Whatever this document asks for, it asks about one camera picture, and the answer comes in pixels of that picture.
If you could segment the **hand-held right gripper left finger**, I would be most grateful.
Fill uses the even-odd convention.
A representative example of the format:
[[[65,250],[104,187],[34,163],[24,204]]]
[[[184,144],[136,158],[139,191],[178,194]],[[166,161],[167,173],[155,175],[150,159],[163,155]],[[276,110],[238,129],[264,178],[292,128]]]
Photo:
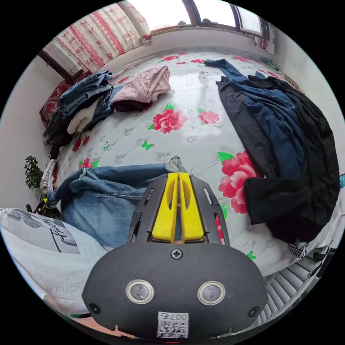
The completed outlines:
[[[152,230],[152,237],[156,241],[174,241],[179,196],[178,183],[179,173],[169,173]]]

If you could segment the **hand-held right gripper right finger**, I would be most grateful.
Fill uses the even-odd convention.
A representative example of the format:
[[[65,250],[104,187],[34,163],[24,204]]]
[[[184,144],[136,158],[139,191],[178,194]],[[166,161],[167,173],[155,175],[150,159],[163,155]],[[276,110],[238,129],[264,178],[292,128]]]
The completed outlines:
[[[202,241],[204,229],[199,215],[191,177],[188,173],[181,172],[179,174],[179,188],[182,241]]]

